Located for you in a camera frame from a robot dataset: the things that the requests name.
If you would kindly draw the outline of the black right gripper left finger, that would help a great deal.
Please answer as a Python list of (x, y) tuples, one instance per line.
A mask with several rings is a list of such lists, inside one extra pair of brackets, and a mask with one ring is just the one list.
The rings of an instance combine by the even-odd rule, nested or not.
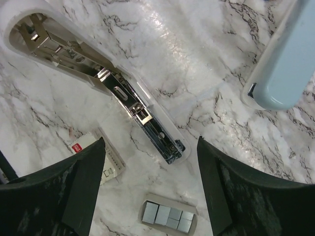
[(87, 236), (100, 179), (91, 151), (0, 186), (2, 236)]

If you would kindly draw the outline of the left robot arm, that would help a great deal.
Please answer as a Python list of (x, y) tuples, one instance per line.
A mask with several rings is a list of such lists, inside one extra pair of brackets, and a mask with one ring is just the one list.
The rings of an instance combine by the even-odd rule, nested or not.
[(0, 183), (7, 184), (16, 178), (18, 178), (16, 172), (7, 161), (3, 153), (0, 152)]

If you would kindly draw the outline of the white staple box sleeve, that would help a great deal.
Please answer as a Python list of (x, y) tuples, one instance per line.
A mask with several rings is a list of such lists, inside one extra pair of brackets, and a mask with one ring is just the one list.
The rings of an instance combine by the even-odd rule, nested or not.
[(99, 176), (100, 185), (113, 181), (126, 169), (123, 159), (101, 127), (79, 136), (68, 147), (73, 154), (91, 151), (90, 166)]

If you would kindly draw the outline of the light blue stapler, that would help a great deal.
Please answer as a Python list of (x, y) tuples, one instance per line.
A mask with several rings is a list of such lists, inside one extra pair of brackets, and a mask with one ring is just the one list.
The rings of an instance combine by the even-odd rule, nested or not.
[(270, 39), (241, 93), (256, 110), (288, 110), (315, 71), (315, 2), (296, 0)]

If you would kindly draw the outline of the staple tray with staples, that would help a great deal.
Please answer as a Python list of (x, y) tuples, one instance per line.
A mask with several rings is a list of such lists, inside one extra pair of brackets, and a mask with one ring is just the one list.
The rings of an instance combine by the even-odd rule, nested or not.
[(169, 236), (192, 236), (197, 226), (196, 207), (153, 193), (145, 195), (138, 218)]

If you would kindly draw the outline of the white stapler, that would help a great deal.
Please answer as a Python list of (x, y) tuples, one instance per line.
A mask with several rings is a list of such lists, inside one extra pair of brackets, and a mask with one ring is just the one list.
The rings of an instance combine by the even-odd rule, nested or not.
[(44, 0), (3, 0), (0, 38), (7, 49), (114, 97), (168, 164), (191, 147), (147, 86), (96, 40)]

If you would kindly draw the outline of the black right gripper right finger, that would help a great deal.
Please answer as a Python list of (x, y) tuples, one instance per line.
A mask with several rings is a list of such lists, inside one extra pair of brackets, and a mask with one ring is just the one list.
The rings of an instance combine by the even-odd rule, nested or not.
[(214, 235), (314, 235), (314, 185), (259, 171), (202, 137), (197, 158)]

